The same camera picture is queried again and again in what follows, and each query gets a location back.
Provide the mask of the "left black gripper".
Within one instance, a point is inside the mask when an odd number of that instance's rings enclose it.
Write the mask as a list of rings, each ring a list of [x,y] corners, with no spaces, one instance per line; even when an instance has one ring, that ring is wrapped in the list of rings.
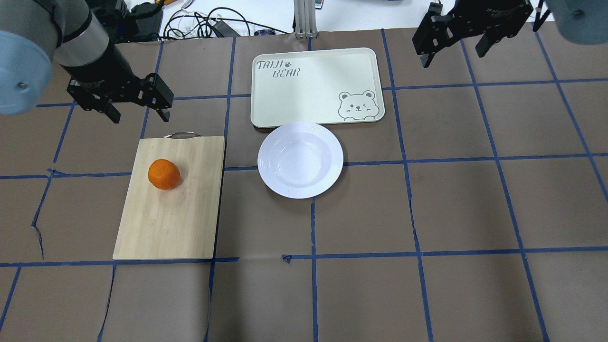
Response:
[[[169,109],[174,100],[173,91],[156,72],[145,78],[135,76],[130,80],[120,81],[108,90],[85,87],[71,78],[66,90],[83,110],[104,113],[114,124],[120,122],[121,114],[113,103],[133,103],[148,107],[154,110],[164,123],[168,123]]]

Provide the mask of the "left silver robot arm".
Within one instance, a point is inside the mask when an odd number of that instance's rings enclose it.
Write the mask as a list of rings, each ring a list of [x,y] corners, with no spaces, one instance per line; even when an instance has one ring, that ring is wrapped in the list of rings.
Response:
[[[167,123],[174,94],[157,73],[135,75],[84,0],[3,0],[0,19],[0,112],[37,106],[52,63],[70,75],[67,92],[85,111],[120,122],[115,103],[156,111]]]

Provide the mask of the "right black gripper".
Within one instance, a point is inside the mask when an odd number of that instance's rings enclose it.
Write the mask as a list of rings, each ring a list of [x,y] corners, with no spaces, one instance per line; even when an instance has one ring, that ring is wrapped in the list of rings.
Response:
[[[431,2],[412,38],[423,68],[435,54],[458,41],[480,36],[475,46],[479,58],[504,38],[513,38],[523,28],[533,6],[528,0],[456,0],[447,14],[443,5]]]

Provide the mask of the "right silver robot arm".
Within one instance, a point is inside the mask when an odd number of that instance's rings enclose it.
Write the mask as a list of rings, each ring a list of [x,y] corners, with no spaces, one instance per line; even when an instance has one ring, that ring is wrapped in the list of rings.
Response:
[[[533,17],[538,32],[553,17],[559,33],[576,45],[602,45],[607,41],[608,5],[605,0],[456,0],[443,14],[443,4],[433,0],[412,43],[423,67],[430,67],[443,48],[470,37],[480,37],[475,51],[482,58],[503,39],[513,38]]]

